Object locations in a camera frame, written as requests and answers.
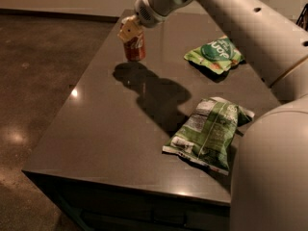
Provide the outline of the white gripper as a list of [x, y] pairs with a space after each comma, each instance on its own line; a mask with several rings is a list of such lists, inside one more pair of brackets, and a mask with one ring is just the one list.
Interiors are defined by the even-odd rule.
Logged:
[[142, 26], [153, 28], [163, 23], [171, 13], [189, 5], [191, 1], [137, 0], [134, 6], [135, 15], [127, 16], [121, 20], [117, 36], [126, 43], [142, 33]]

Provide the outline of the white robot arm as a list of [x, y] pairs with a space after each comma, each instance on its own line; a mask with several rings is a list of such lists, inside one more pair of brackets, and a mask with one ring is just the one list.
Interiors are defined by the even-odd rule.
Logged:
[[244, 55], [262, 109], [239, 143], [230, 231], [308, 231], [308, 32], [260, 0], [136, 0], [147, 28], [197, 2]]

